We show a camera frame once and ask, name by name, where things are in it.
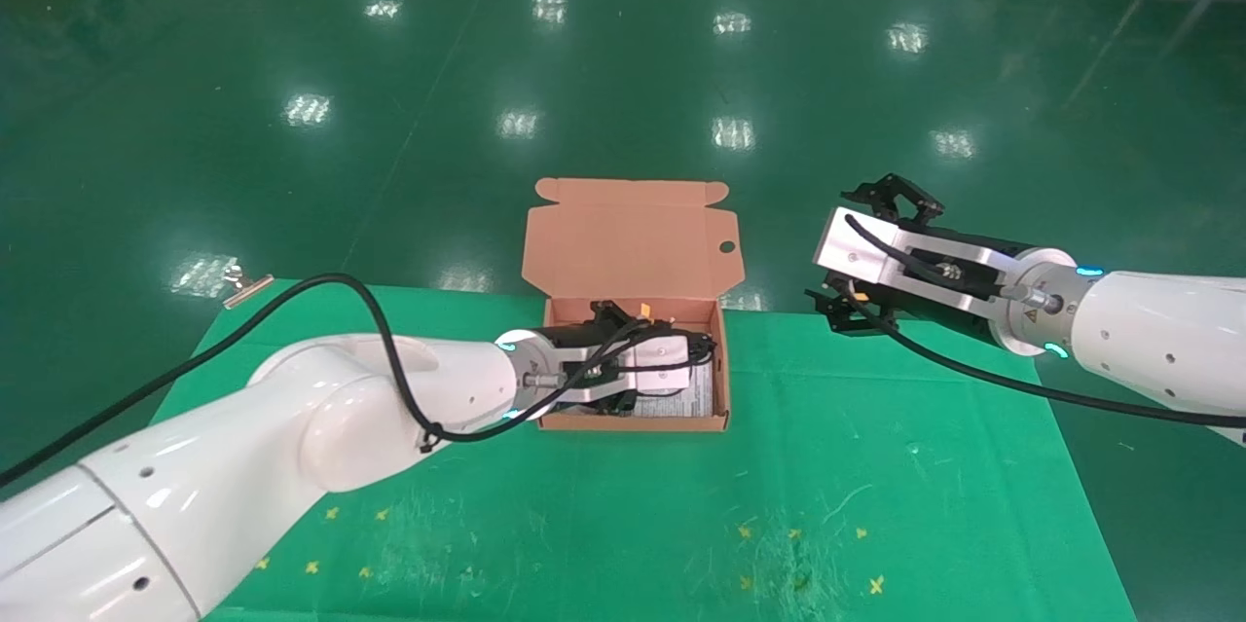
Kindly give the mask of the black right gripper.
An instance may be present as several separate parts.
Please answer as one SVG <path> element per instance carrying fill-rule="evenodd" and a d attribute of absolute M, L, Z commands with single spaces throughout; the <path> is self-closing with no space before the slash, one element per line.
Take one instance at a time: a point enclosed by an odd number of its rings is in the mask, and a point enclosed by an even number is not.
<path fill-rule="evenodd" d="M 866 204 L 872 217 L 893 224 L 846 224 L 845 275 L 854 283 L 805 290 L 829 330 L 841 337 L 882 335 L 849 295 L 862 297 L 856 303 L 873 314 L 875 303 L 888 303 L 930 319 L 1002 322 L 1003 289 L 1024 275 L 1034 246 L 930 227 L 944 206 L 900 175 L 861 183 L 841 198 Z"/>

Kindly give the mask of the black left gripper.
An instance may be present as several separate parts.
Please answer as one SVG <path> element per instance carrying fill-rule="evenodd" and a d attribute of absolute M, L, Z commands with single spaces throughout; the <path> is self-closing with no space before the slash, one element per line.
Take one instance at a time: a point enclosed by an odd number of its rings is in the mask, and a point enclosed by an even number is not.
<path fill-rule="evenodd" d="M 542 328 L 541 334 L 556 349 L 558 368 L 566 378 L 579 371 L 589 356 L 596 356 L 606 342 L 621 347 L 632 332 L 650 327 L 645 317 L 623 312 L 613 300 L 593 300 L 589 323 Z M 543 410 L 543 415 L 556 413 L 601 414 L 601 418 L 630 418 L 635 413 L 640 391 L 628 384 L 628 375 L 621 370 L 621 354 L 601 359 L 596 366 L 583 371 L 579 380 L 562 391 L 558 400 Z"/>

